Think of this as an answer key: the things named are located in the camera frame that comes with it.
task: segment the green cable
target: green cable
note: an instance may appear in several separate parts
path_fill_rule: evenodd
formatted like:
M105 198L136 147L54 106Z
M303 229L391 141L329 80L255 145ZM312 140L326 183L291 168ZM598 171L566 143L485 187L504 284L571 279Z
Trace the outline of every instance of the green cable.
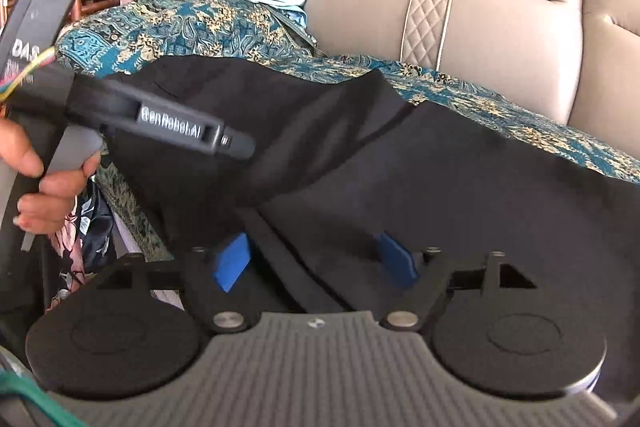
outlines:
M73 416L58 402L44 393L36 383L0 367L0 396L13 395L29 400L36 405L58 427L88 427Z

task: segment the round black disc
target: round black disc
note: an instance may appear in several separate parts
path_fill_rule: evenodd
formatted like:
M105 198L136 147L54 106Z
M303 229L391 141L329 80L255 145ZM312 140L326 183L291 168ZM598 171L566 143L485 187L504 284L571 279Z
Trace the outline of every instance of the round black disc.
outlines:
M436 356L482 391L545 399L588 389L606 354L602 332L580 310L537 291L454 296L432 336Z
M148 292L99 290L72 296L31 327L27 359L49 391L117 399L150 391L198 352L193 319Z

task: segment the gray ribbed plate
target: gray ribbed plate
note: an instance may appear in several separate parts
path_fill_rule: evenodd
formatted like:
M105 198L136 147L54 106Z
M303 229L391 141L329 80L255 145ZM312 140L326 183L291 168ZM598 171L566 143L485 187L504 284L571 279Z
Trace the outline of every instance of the gray ribbed plate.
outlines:
M483 394L452 377L415 333L369 312L267 314L215 337L181 377L112 402L54 396L91 427L602 427L593 394L534 403Z

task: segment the white piping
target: white piping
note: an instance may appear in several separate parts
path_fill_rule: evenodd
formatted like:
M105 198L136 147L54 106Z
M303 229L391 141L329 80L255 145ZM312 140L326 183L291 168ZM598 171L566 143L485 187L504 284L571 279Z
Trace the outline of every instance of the white piping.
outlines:
M402 28L402 39L400 41L400 58L398 60L402 62L402 56L404 55L404 39L406 38L406 24L409 20L409 12L411 10L411 3L414 0L409 0L409 4L406 7L406 15L404 16L404 28Z
M442 49L444 48L444 37L447 35L447 25L449 25L452 1L453 0L447 0L447 11L444 15L444 25L442 26L442 36L440 37L440 47L438 49L438 60L436 60L436 71L440 71L440 59L442 58Z

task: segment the blue gripper pad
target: blue gripper pad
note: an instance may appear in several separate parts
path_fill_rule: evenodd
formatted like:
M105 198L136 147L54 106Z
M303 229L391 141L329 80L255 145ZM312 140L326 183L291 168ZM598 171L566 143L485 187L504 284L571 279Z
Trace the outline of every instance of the blue gripper pad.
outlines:
M403 289L411 287L418 279L418 270L412 253L388 233L381 233L378 236L377 250L380 261L394 283Z
M245 233L238 235L220 252L213 277L226 293L233 288L250 259L249 240Z

